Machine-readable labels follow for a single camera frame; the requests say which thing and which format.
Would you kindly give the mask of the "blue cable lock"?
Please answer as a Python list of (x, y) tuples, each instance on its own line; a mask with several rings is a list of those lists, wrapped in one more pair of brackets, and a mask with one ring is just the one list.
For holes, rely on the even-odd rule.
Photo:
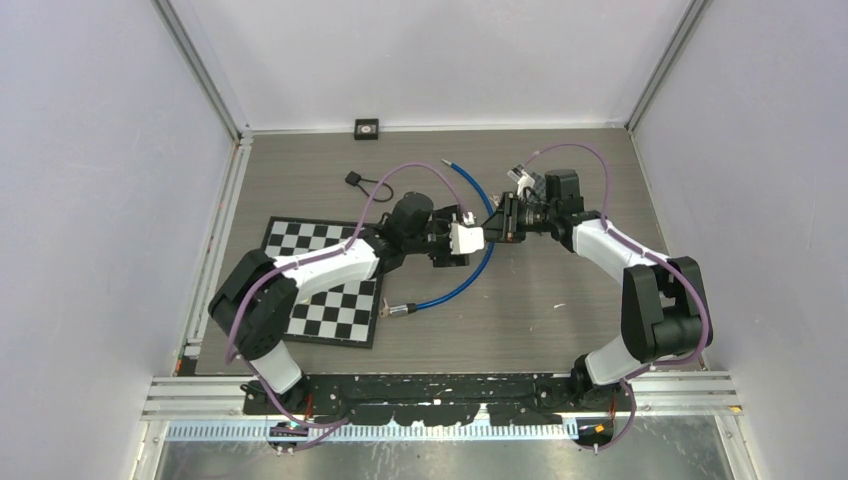
[[(488, 214), (492, 214), (494, 212), (493, 202), (489, 199), (487, 194), (484, 192), (482, 186), (476, 181), (476, 179), (469, 174), (463, 167), (457, 165), (454, 162), (443, 159), (442, 162), (451, 168), (453, 171), (457, 172), (461, 177), (463, 177), (477, 192), (478, 196), (481, 199), (483, 206), (486, 208)], [(388, 317), (400, 317), (404, 315), (411, 315), (421, 310), (428, 310), (431, 308), (435, 308), (450, 300), (456, 298), (458, 295), (463, 293), (468, 287), (470, 287), (483, 273), (486, 266), (488, 265), (492, 255), (494, 253), (494, 244), (489, 243), (487, 249), (485, 250), (484, 256), (480, 261), (479, 265), (475, 268), (475, 270), (469, 275), (469, 277), (463, 281), (459, 286), (454, 288), (452, 291), (447, 294), (442, 295), (433, 300), (428, 300), (425, 302), (419, 303), (404, 303), (399, 305), (391, 306), (386, 299), (383, 299), (383, 305), (380, 307), (378, 314), (380, 318), (388, 318)]]

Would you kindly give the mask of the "black cable padlock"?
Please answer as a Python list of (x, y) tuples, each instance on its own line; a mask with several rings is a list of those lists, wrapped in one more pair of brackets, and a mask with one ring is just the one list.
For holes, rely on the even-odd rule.
[(380, 184), (378, 180), (365, 178), (355, 171), (348, 172), (344, 182), (361, 191), (366, 197), (372, 197), (376, 203), (388, 203), (395, 197), (395, 191), (391, 185)]

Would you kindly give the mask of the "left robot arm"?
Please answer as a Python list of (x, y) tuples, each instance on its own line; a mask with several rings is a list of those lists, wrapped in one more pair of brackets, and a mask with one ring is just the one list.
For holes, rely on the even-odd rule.
[(295, 306), (350, 282), (399, 268), (425, 255), (437, 268), (462, 266), (485, 247), (475, 217), (458, 205), (436, 209), (421, 193), (404, 195), (372, 225), (336, 245), (293, 256), (246, 253), (218, 288), (207, 311), (228, 336), (227, 358), (240, 355), (280, 412), (298, 412), (307, 398), (302, 370), (287, 349), (284, 325)]

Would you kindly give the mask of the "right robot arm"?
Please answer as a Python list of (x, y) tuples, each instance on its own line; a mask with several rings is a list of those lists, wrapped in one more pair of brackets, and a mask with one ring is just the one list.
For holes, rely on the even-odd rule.
[(516, 188), (501, 196), (484, 223), (486, 240), (514, 244), (530, 233), (547, 235), (622, 288), (618, 335), (578, 357), (570, 372), (567, 391), (577, 406), (596, 410), (620, 380), (656, 364), (684, 364), (701, 355), (712, 340), (712, 324), (694, 259), (649, 249), (604, 213), (586, 209), (572, 169), (540, 176), (516, 166), (508, 176)]

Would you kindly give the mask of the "black white chessboard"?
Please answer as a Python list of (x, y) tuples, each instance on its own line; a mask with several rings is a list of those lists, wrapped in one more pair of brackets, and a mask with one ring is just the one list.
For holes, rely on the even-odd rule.
[[(263, 241), (270, 257), (293, 256), (339, 244), (353, 222), (272, 216)], [(297, 304), (285, 324), (286, 340), (371, 349), (381, 308), (383, 277), (338, 285)]]

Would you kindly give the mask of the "small black square device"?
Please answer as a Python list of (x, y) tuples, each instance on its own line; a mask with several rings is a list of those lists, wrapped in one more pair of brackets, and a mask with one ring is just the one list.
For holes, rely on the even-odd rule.
[(356, 141), (377, 140), (379, 138), (379, 120), (356, 119), (354, 122), (353, 137)]

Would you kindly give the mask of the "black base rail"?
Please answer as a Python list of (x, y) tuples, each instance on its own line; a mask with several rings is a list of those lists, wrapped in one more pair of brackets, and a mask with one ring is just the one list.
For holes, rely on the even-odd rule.
[(480, 415), (494, 426), (549, 425), (567, 413), (624, 413), (619, 386), (584, 389), (551, 373), (313, 374), (275, 396), (257, 380), (241, 386), (246, 415), (306, 414), (319, 424), (466, 426)]

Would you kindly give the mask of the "aluminium frame rail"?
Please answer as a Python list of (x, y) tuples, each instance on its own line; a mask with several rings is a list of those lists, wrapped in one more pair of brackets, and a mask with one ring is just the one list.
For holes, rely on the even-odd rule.
[[(495, 441), (495, 440), (576, 440), (581, 428), (574, 419), (547, 425), (495, 426), (486, 419), (467, 425), (426, 426), (418, 421), (411, 426), (390, 422), (383, 426), (345, 425), (331, 432), (327, 442), (378, 441)], [(243, 421), (172, 421), (166, 428), (167, 441), (181, 442), (306, 442), (323, 434), (273, 420)]]

